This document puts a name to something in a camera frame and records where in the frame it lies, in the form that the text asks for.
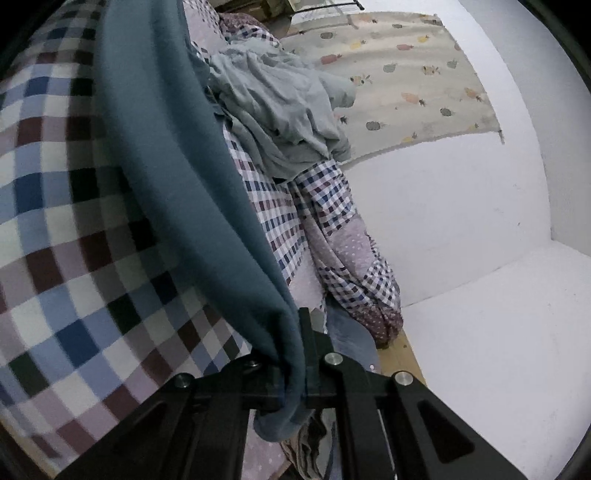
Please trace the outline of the dark teal shirt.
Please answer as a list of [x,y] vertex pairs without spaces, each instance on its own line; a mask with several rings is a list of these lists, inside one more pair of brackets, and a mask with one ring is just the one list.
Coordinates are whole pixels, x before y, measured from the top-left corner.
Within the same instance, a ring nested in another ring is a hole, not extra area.
[[300,318],[207,92],[209,68],[178,1],[111,1],[94,81],[106,139],[156,235],[208,303],[280,371],[256,432],[290,438],[307,416]]

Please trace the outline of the wooden headboard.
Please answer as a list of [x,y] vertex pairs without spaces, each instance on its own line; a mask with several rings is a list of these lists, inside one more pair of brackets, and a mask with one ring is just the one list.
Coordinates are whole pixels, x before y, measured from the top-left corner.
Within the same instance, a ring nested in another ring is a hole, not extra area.
[[398,337],[387,348],[379,349],[378,356],[383,375],[392,376],[398,371],[407,371],[424,385],[427,384],[404,330],[401,330]]

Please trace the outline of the beige folded garment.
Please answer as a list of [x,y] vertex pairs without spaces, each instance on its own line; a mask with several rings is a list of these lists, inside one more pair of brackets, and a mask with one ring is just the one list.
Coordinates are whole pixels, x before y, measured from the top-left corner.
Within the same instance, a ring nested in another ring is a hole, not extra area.
[[281,450],[302,479],[328,479],[335,442],[335,410],[317,409]]

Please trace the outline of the blue cartoon pillow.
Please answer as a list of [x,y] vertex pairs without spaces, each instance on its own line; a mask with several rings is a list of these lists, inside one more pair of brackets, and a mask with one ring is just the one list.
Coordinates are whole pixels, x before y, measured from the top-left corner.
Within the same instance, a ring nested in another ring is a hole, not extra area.
[[381,373],[378,349],[369,330],[339,304],[327,304],[327,329],[335,352],[355,360],[369,372]]

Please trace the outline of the plaid bed sheet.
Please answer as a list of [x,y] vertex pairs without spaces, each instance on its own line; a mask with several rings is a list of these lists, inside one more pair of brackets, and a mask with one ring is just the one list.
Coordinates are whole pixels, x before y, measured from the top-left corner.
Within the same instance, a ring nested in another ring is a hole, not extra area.
[[184,279],[105,149],[101,1],[67,1],[1,84],[1,423],[55,476],[171,376],[246,342]]

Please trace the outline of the folded plaid quilt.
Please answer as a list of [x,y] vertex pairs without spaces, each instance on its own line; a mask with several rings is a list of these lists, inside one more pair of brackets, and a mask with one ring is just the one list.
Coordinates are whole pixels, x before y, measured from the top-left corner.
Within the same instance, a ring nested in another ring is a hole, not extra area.
[[[222,14],[215,34],[217,44],[205,55],[208,68],[211,55],[231,43],[260,39],[283,48],[263,24],[246,14]],[[325,308],[329,302],[339,304],[369,330],[378,348],[387,347],[403,327],[400,288],[356,209],[342,162],[321,162],[293,181],[276,183],[252,161],[214,95],[213,101],[226,144],[294,301]]]

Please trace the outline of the light grey-green jacket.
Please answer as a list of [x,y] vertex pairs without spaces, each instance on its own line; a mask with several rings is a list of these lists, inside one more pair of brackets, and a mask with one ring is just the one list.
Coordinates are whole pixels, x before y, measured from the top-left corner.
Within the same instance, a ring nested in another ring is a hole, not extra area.
[[252,161],[276,183],[318,163],[352,158],[335,110],[352,107],[356,89],[300,56],[260,39],[211,55],[208,86]]

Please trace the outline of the pineapple print curtain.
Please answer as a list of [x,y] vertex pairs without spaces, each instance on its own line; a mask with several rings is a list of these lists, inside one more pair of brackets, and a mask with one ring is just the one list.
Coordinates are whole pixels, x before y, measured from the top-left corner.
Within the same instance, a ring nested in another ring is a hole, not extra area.
[[436,15],[349,14],[294,25],[281,41],[356,88],[335,110],[353,160],[421,142],[502,131],[488,94]]

